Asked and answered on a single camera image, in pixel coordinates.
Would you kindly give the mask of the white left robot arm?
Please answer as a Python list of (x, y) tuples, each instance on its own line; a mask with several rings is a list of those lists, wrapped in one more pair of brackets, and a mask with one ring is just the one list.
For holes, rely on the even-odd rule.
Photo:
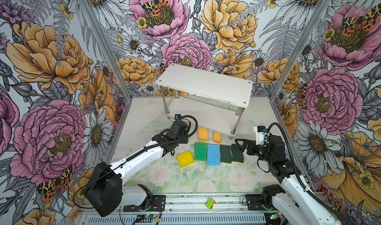
[(119, 207), (131, 206), (146, 211), (152, 203), (152, 192), (144, 185), (127, 187), (127, 182), (140, 170), (186, 144), (191, 123), (176, 119), (169, 129), (155, 135), (142, 149), (111, 164), (99, 163), (84, 188), (84, 196), (99, 216), (106, 217)]

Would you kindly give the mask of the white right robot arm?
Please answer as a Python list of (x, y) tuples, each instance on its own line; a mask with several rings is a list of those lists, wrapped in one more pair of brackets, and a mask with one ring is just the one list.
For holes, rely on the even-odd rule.
[(293, 225), (341, 223), (314, 195), (291, 157), (286, 155), (286, 145), (280, 136), (269, 135), (259, 141), (236, 139), (235, 143), (242, 152), (265, 161), (269, 172), (278, 180), (277, 184), (265, 186), (261, 196), (247, 195), (248, 209), (278, 210)]

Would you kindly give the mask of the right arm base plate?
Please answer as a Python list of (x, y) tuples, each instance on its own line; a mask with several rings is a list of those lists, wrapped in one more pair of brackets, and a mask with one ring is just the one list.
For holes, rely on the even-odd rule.
[(249, 211), (267, 210), (267, 208), (263, 205), (261, 194), (248, 194), (245, 196), (245, 200)]

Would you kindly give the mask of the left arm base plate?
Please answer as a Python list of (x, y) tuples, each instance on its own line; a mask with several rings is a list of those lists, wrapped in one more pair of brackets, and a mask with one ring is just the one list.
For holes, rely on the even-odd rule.
[(166, 205), (165, 195), (152, 195), (139, 206), (124, 206), (124, 212), (164, 212)]

